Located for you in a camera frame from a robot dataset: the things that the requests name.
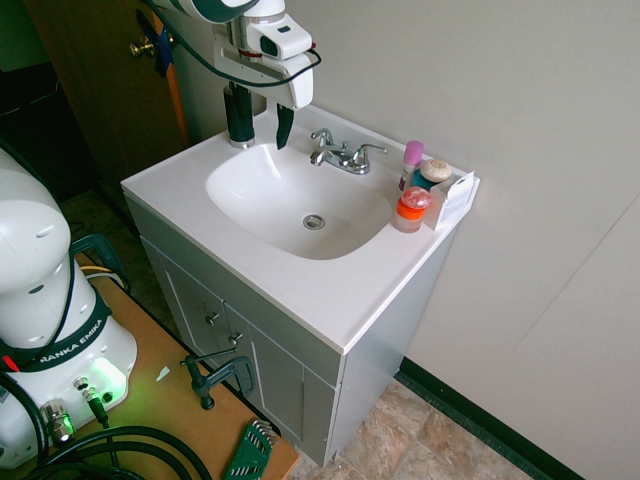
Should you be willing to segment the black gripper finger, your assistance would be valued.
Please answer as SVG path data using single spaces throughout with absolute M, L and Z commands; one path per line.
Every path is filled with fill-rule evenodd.
M 230 82 L 223 94 L 229 142 L 235 148 L 250 148 L 255 142 L 251 92 Z
M 277 104 L 276 113 L 278 120 L 276 146 L 278 150 L 282 150 L 288 143 L 293 128 L 295 112 L 284 105 Z

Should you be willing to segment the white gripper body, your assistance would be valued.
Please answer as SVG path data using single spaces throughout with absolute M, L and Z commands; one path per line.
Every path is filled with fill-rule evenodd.
M 294 74 L 311 65 L 306 54 L 288 60 L 277 60 L 263 55 L 250 59 L 241 55 L 226 33 L 215 33 L 214 67 L 224 74 L 240 80 L 250 91 L 283 105 L 291 110 L 303 108 L 313 98 L 313 72 L 307 70 L 292 79 Z

